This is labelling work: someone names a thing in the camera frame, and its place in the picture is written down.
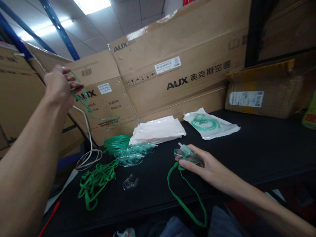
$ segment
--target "yellow object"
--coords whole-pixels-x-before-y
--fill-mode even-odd
[[[314,91],[312,101],[302,120],[302,124],[305,127],[316,129],[316,91]]]

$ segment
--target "ceiling light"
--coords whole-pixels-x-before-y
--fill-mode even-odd
[[[62,21],[62,22],[61,22],[61,25],[62,25],[63,27],[67,27],[67,26],[71,25],[72,23],[73,23],[73,21],[72,21],[71,19],[69,19],[69,20]],[[56,28],[55,28],[54,25],[50,24],[50,25],[48,25],[48,26],[46,26],[46,27],[43,27],[43,28],[35,27],[35,28],[33,28],[32,30],[35,32],[35,34],[36,34],[37,36],[42,37],[42,36],[44,36],[44,35],[48,35],[49,33],[52,33],[52,32],[54,32],[54,31],[56,31]],[[20,35],[20,37],[21,37],[21,39],[24,40],[24,41],[28,41],[28,40],[33,39],[32,36],[30,36],[29,34],[26,34],[26,33]]]
[[[110,0],[74,0],[85,15],[110,7]]]

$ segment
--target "black table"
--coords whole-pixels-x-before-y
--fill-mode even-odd
[[[136,219],[178,206],[169,191],[167,174],[174,165],[173,150],[178,142],[194,144],[214,155],[241,178],[262,189],[276,188],[281,183],[297,181],[316,174],[316,131],[302,126],[302,115],[277,119],[220,110],[211,113],[241,126],[240,131],[205,141],[187,122],[182,122],[187,135],[159,144],[137,166],[116,169],[112,180],[98,196],[98,206],[87,211],[84,198],[78,199],[80,172],[62,195],[61,204],[45,230],[44,236],[63,236],[100,226]],[[103,156],[101,163],[111,161]],[[136,188],[124,191],[123,181],[133,173],[139,178]],[[185,172],[185,177],[200,193],[204,202],[222,198],[223,194],[199,176]],[[173,191],[185,202],[197,200],[194,192],[175,170],[170,178]],[[43,218],[48,220],[52,208]]]

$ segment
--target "blue metal rack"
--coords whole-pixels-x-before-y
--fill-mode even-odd
[[[55,11],[53,10],[52,6],[50,5],[48,0],[39,0],[42,4],[43,8],[45,9],[48,17],[52,21],[53,25],[55,26],[59,36],[63,40],[64,44],[66,45],[69,53],[71,54],[72,58],[74,60],[79,60],[80,57],[73,46],[71,40],[69,39],[65,29],[60,23],[60,20],[58,19]],[[39,36],[35,34],[35,32],[28,27],[25,22],[18,17],[2,0],[0,0],[0,8],[8,14],[19,26],[21,26],[29,35],[31,35],[45,50],[55,53],[54,50],[51,49]],[[25,58],[29,59],[32,58],[32,54],[29,52],[29,50],[25,47],[25,45],[21,42],[21,39],[17,36],[17,34],[14,32],[10,24],[7,22],[7,20],[4,18],[4,16],[0,13],[0,24],[5,29],[5,31],[8,33],[8,35],[12,38],[12,40],[15,42],[17,48],[21,53],[24,53]]]

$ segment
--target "warning symbols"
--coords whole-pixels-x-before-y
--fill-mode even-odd
[[[151,71],[141,76],[135,77],[129,81],[126,81],[125,83],[126,83],[127,88],[131,88],[133,86],[141,84],[142,82],[149,81],[150,79],[154,79],[154,78],[156,78],[156,73],[154,71]]]

